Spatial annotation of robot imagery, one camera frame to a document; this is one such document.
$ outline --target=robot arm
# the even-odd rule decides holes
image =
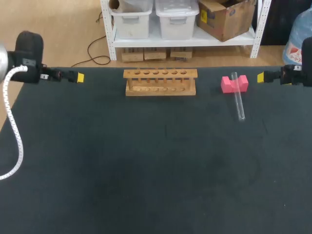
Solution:
[[[279,79],[280,84],[303,84],[312,87],[312,37],[302,43],[302,66],[286,65],[280,71],[265,71],[258,75],[258,83],[271,83]]]
[[[27,66],[26,73],[17,73],[11,80],[24,83],[38,83],[41,79],[69,82],[83,82],[83,74],[76,71],[61,71],[42,64],[43,39],[39,34],[28,31],[21,32],[16,40],[15,51],[6,51],[0,44],[0,83],[5,75],[14,67]]]

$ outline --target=brown power cord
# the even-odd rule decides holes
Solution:
[[[103,18],[101,15],[102,15],[102,12],[101,12],[101,13],[99,14],[99,16],[98,16],[98,19],[97,19],[97,21],[96,21],[97,23],[99,23],[100,19]],[[104,38],[106,38],[106,35],[103,36],[103,37],[101,37],[101,38],[98,38],[98,39],[94,40],[93,42],[91,42],[91,43],[89,44],[88,49],[87,49],[87,53],[88,53],[88,55],[89,55],[89,57],[90,57],[89,60],[85,60],[85,61],[82,61],[82,62],[75,63],[75,64],[72,65],[71,67],[75,67],[75,66],[77,66],[77,65],[79,65],[79,64],[82,64],[82,63],[85,63],[85,62],[89,62],[89,61],[93,61],[93,62],[96,63],[97,65],[102,65],[102,66],[109,64],[109,63],[111,62],[111,58],[110,58],[109,56],[107,56],[107,55],[100,55],[100,56],[92,57],[91,54],[90,54],[90,51],[89,51],[89,50],[90,50],[90,47],[91,47],[91,45],[93,45],[93,43],[97,42],[98,40],[104,39]],[[95,61],[95,59],[98,59],[98,58],[108,58],[109,61],[108,61],[107,63],[99,63],[99,62]]]

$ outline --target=white cable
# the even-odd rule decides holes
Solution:
[[[6,179],[8,177],[10,177],[11,175],[13,175],[21,166],[21,163],[23,162],[23,157],[24,157],[24,148],[23,148],[23,142],[20,138],[20,132],[18,127],[16,126],[11,108],[10,108],[10,103],[9,103],[9,98],[8,98],[8,86],[9,86],[9,82],[12,78],[12,76],[17,73],[17,72],[27,72],[28,68],[26,66],[20,66],[20,67],[16,67],[13,68],[11,71],[9,71],[9,73],[6,75],[4,82],[3,82],[3,100],[4,100],[4,106],[6,109],[6,112],[8,114],[8,118],[11,124],[11,127],[13,129],[16,141],[18,143],[18,148],[19,148],[19,158],[18,161],[16,163],[16,165],[13,167],[12,170],[10,170],[8,173],[1,175],[0,176],[0,180]]]

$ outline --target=wooden test tube rack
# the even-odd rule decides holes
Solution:
[[[197,69],[124,70],[126,96],[194,96]]]

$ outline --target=blue label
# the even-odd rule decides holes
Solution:
[[[234,15],[235,14],[235,9],[234,10],[232,10],[231,12],[230,12],[230,16],[232,16],[232,15]]]
[[[207,11],[207,18],[214,20],[215,19],[215,13],[208,10]]]

